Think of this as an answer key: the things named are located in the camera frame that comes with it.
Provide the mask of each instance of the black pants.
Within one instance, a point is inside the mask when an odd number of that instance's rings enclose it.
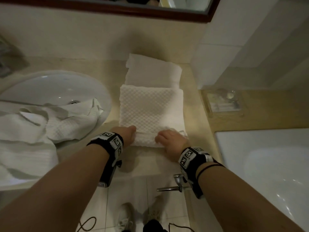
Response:
[[[164,230],[161,224],[157,220],[151,220],[144,225],[143,232],[168,232]]]

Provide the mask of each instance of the shoe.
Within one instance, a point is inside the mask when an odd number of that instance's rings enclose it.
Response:
[[[155,202],[149,207],[147,222],[154,219],[161,223],[163,207],[164,207],[164,200],[163,197],[159,195],[156,197]]]
[[[122,232],[124,230],[129,230],[133,228],[132,213],[127,204],[120,206],[118,211],[118,222],[116,225],[116,231]]]

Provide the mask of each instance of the mirror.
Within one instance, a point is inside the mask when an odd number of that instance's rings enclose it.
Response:
[[[0,0],[0,3],[208,23],[220,0]]]

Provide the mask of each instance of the textured white towel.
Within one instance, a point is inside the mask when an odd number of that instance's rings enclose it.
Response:
[[[82,139],[102,113],[96,99],[65,106],[23,106],[11,114],[1,103],[0,187],[38,179],[58,163],[55,143]]]
[[[174,88],[120,87],[120,126],[135,125],[135,146],[161,147],[155,143],[160,130],[173,128],[185,134],[183,91]]]
[[[125,85],[179,88],[181,67],[171,62],[130,54]]]

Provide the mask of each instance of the wooden mirror frame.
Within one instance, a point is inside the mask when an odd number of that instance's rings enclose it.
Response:
[[[29,5],[47,8],[57,8],[66,10],[80,10],[97,13],[107,13],[115,15],[128,15],[143,18],[178,20],[198,23],[208,23],[211,21],[219,5],[220,0],[211,0],[210,6],[205,12],[191,11],[172,8],[154,8],[151,6],[138,7],[135,4],[131,6],[115,5],[97,2],[82,2],[76,0],[0,0],[0,3]]]

